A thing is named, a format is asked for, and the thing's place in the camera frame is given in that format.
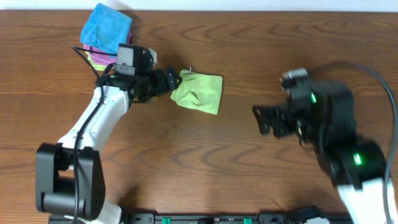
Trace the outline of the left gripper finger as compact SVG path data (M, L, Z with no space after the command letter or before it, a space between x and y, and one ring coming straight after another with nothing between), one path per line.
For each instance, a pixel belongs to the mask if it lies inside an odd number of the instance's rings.
M182 82L182 78L181 77L172 77L168 79L168 83L169 83L169 91L174 91L176 90L180 84Z
M166 76L170 84L180 84L180 75L172 67L166 68Z

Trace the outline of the green microfiber cloth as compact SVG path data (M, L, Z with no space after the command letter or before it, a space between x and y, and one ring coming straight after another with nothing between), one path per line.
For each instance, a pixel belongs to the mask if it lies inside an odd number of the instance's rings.
M191 110L217 115L223 90L223 77L181 70L182 83L170 99Z

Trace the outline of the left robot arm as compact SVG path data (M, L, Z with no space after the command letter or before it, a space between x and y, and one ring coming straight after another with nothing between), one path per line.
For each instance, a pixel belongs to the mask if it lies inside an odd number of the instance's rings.
M119 119L133 103L145 103L178 88L181 76L169 67L137 75L104 73L75 125L35 155L35 205L70 223L121 223L123 210L106 200L100 154Z

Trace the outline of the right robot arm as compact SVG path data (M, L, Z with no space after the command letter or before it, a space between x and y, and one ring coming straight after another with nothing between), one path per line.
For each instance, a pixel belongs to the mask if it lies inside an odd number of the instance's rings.
M296 86L287 102L253 106L261 134L311 144L353 223L397 223L394 188L379 145L357 133L354 97L342 82Z

